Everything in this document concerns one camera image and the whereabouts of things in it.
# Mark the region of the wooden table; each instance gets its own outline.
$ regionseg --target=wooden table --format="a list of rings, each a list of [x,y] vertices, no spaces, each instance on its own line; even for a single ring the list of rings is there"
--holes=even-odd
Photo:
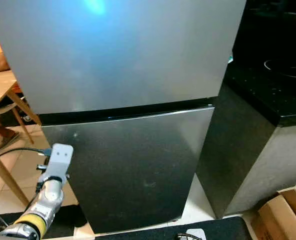
[[[12,91],[16,84],[16,78],[11,70],[0,72],[0,101],[8,96],[14,103],[17,104],[32,120],[41,125],[39,117],[34,114],[31,109]],[[14,178],[8,172],[4,164],[0,161],[0,177],[9,186],[13,193],[26,206],[29,201],[23,191],[20,189]]]

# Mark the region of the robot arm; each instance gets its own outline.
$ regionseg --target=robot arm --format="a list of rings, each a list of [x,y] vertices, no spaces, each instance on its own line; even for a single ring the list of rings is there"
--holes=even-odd
[[[52,224],[64,200],[63,186],[73,147],[55,143],[46,171],[40,176],[40,192],[14,224],[0,232],[0,240],[40,240]]]

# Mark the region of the tiled floor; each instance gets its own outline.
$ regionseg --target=tiled floor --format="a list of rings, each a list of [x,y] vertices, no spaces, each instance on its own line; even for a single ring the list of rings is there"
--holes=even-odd
[[[31,145],[27,136],[21,133],[20,140],[11,145],[9,148],[16,147],[34,147],[34,148],[48,148],[49,144],[41,131],[41,128],[37,125],[27,126],[30,132],[34,145]],[[22,132],[22,129],[18,127],[13,127],[13,130]],[[35,186],[40,175],[40,172],[36,170],[37,164],[42,164],[44,162],[44,157],[30,151],[18,151],[12,152],[2,156],[1,161],[5,164],[7,169],[11,172],[14,179],[17,181],[18,185],[22,188],[25,195],[31,199],[35,192]],[[77,199],[69,184],[64,187],[65,198],[63,205],[77,204]],[[16,198],[16,196],[9,190],[8,186],[0,179],[0,213],[15,213],[22,212],[24,206]],[[244,214],[239,214],[245,220],[249,232],[254,240],[254,232],[250,227],[250,221],[253,217],[252,212],[245,212]],[[140,229],[133,229],[131,231],[138,231],[144,229],[162,228],[174,225],[183,225],[196,223],[201,221],[213,220],[215,218],[214,212],[208,202],[205,192],[195,175],[191,184],[188,199],[183,211],[182,218],[178,221],[167,222],[159,225],[144,227]],[[94,234],[89,224],[83,227],[75,228],[74,237],[65,237],[63,239],[93,239],[94,236],[100,236],[102,234]]]

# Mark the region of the yellow ring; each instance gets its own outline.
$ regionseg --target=yellow ring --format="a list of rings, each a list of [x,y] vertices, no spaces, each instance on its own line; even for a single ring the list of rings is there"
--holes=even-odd
[[[23,215],[23,216],[19,217],[14,223],[18,224],[21,222],[29,222],[29,223],[35,225],[40,232],[40,239],[46,233],[47,227],[46,227],[45,221],[40,216],[38,216],[36,214]]]

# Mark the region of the freezer door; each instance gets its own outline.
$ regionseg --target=freezer door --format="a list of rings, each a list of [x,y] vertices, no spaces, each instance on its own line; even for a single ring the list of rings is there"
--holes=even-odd
[[[181,217],[213,107],[44,126],[74,148],[69,183],[95,233]]]
[[[0,0],[0,43],[33,111],[217,96],[245,0]]]

